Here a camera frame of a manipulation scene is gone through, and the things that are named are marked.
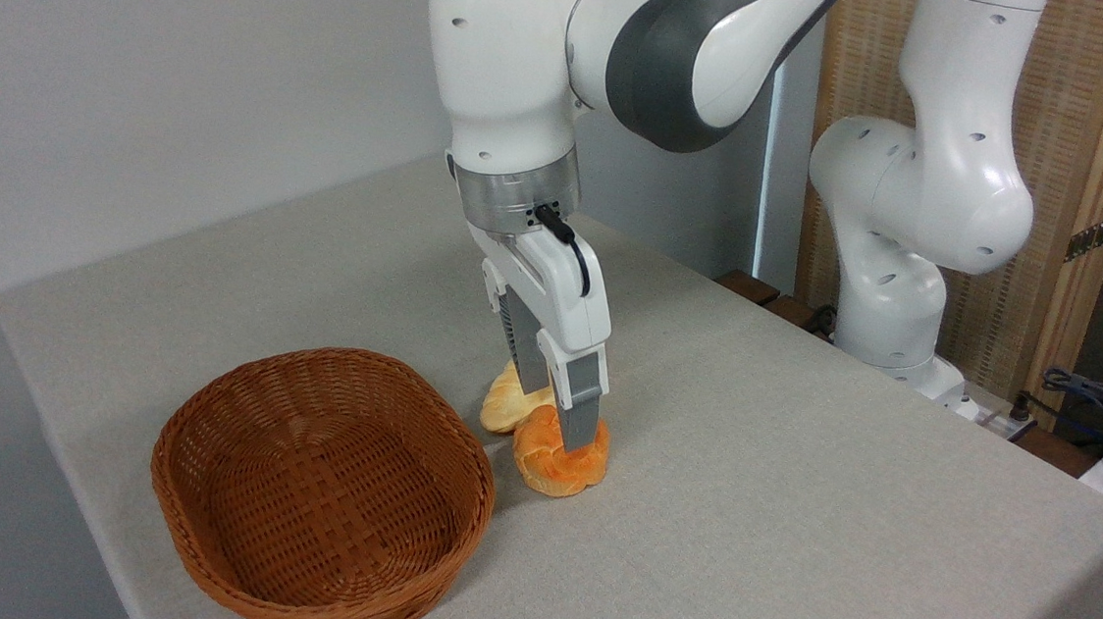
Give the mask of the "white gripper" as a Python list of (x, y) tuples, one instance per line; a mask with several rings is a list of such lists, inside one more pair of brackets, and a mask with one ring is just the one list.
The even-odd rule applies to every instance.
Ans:
[(604, 344), (612, 331), (596, 250), (567, 222), (520, 234), (467, 227), (485, 254), (489, 301), (520, 387), (531, 394), (552, 386), (563, 449), (589, 446), (609, 392)]

